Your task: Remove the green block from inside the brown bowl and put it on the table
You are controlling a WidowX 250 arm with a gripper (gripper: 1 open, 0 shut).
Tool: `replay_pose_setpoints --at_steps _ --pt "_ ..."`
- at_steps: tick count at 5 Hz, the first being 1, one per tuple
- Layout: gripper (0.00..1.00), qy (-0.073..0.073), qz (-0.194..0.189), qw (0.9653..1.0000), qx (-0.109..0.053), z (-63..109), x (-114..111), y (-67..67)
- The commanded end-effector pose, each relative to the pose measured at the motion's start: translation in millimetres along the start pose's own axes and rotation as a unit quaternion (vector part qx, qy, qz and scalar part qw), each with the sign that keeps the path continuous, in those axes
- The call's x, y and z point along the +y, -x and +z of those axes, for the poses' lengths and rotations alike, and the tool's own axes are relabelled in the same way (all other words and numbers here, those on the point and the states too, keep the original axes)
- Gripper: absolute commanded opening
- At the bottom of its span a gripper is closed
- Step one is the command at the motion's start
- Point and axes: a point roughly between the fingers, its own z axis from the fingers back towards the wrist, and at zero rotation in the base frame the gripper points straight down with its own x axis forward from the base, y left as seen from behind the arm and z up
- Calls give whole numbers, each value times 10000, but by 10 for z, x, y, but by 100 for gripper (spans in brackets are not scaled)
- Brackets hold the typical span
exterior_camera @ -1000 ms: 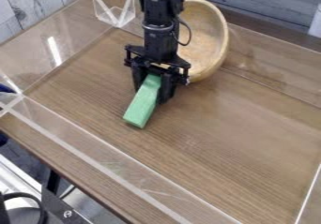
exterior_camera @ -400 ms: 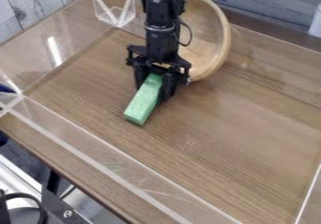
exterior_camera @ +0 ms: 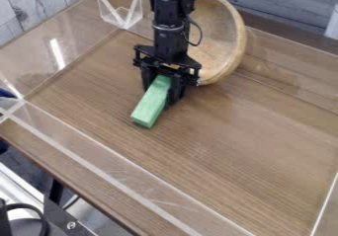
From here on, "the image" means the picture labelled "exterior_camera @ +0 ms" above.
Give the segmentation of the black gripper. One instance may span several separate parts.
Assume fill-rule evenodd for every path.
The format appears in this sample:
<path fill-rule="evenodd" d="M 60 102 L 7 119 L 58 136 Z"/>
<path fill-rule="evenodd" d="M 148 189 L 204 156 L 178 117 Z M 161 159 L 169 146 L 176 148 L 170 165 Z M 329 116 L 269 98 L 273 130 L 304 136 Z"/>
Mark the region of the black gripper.
<path fill-rule="evenodd" d="M 170 77 L 168 105 L 173 105 L 182 97 L 185 85 L 197 85 L 201 64 L 186 54 L 178 55 L 173 60 L 162 59 L 154 56 L 154 48 L 148 45 L 136 44 L 133 49 L 133 65 L 141 70 L 144 90 L 148 90 L 157 75 Z"/>

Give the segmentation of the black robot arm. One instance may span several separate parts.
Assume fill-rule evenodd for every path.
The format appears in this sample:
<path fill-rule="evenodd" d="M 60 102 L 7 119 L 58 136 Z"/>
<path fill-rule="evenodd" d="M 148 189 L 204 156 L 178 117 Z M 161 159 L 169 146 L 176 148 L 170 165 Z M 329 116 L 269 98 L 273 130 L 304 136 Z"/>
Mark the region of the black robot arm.
<path fill-rule="evenodd" d="M 201 64 L 188 54 L 188 47 L 197 46 L 188 39 L 189 25 L 198 25 L 189 14 L 194 0 L 149 0 L 152 19 L 153 44 L 136 44 L 133 65 L 140 68 L 142 87 L 148 91 L 158 76 L 168 78 L 166 105 L 172 105 L 184 95 L 186 86 L 196 86 Z"/>

